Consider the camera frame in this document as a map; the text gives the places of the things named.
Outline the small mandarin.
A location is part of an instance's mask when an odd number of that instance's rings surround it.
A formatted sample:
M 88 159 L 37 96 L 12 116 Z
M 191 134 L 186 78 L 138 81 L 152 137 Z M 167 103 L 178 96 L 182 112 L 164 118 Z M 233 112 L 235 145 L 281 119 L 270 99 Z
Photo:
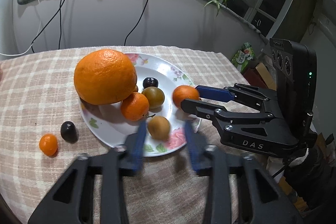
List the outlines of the small mandarin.
M 121 114 L 129 121 L 136 122 L 142 119 L 149 111 L 149 101 L 138 92 L 133 92 L 120 106 Z
M 181 102 L 185 99 L 200 100 L 200 94 L 192 86 L 181 85 L 176 87 L 172 94 L 172 100 L 178 109 L 181 109 Z

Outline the green carton box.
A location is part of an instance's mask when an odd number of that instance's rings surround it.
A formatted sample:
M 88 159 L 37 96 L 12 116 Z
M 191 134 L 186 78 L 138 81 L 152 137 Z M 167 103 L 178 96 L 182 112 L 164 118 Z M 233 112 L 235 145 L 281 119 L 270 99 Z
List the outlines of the green carton box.
M 250 43 L 244 43 L 231 59 L 233 66 L 243 73 L 256 60 L 255 52 Z

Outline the pink plaid tablecloth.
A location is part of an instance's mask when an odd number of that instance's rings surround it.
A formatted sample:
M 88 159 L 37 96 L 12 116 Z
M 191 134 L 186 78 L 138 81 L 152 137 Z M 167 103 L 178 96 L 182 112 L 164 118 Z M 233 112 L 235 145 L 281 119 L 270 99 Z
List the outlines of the pink plaid tablecloth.
M 159 83 L 214 87 L 245 83 L 221 53 L 176 47 L 120 47 L 138 68 L 138 79 L 159 75 Z M 85 106 L 74 88 L 74 70 L 91 48 L 48 51 L 1 62 L 1 195 L 26 223 L 72 160 L 100 155 L 122 143 L 136 125 L 118 105 Z M 201 223 L 207 179 L 191 169 L 183 147 L 182 113 L 166 96 L 162 110 L 173 129 L 167 144 L 145 147 L 149 156 L 138 176 L 125 178 L 131 223 Z

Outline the tiny kumquat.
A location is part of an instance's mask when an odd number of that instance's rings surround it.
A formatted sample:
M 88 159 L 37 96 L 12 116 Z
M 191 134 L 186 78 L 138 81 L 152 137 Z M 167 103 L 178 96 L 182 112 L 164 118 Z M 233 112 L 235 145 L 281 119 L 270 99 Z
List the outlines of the tiny kumquat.
M 46 156 L 53 156 L 58 150 L 58 140 L 53 134 L 45 134 L 39 141 L 39 148 Z

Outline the red cardboard box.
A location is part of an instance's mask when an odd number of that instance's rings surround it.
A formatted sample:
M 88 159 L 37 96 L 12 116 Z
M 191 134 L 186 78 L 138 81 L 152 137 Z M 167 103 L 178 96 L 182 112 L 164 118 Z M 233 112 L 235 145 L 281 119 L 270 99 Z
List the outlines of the red cardboard box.
M 276 90 L 276 83 L 263 63 L 259 63 L 254 68 L 247 68 L 243 76 L 252 86 Z

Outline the brown longan fruit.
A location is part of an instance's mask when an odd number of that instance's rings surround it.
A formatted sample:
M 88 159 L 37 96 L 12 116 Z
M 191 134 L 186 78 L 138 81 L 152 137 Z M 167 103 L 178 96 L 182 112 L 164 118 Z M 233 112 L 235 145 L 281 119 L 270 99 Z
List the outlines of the brown longan fruit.
M 154 140 L 167 141 L 171 125 L 165 117 L 155 116 L 147 123 L 147 129 Z

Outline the floral white plate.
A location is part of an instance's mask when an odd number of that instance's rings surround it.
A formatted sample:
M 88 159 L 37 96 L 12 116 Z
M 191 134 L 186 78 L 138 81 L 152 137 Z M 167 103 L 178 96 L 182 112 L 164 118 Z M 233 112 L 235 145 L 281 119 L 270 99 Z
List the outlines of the floral white plate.
M 186 145 L 183 119 L 173 93 L 192 80 L 175 65 L 144 53 L 98 50 L 75 68 L 80 114 L 94 136 L 109 147 L 122 144 L 142 121 L 155 129 L 146 132 L 145 157 L 163 156 Z

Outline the dark plum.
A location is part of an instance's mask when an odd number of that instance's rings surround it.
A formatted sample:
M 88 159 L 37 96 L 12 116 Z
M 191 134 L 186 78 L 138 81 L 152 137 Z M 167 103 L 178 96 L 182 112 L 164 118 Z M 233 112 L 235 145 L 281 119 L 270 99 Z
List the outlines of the dark plum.
M 146 77 L 144 80 L 143 80 L 143 88 L 149 88 L 149 87 L 155 87 L 157 88 L 158 87 L 158 80 L 155 79 L 154 77 Z
M 60 134 L 68 143 L 76 143 L 79 139 L 77 128 L 72 121 L 65 121 L 61 125 Z

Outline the green kiwi fruit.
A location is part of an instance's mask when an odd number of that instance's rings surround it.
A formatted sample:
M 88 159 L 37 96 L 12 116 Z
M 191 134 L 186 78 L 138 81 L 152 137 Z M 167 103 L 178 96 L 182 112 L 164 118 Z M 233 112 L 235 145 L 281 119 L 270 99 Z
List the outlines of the green kiwi fruit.
M 165 102 L 165 95 L 163 91 L 157 87 L 150 86 L 148 88 L 143 89 L 142 94 L 149 101 L 149 108 L 156 109 L 161 107 Z

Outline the large orange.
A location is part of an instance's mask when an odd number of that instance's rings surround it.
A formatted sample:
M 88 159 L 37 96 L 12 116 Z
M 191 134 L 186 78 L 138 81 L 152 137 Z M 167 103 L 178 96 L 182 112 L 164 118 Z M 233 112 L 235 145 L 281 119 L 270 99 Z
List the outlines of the large orange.
M 132 94 L 137 84 L 137 73 L 126 54 L 103 49 L 84 56 L 78 62 L 73 81 L 82 100 L 92 105 L 108 105 Z

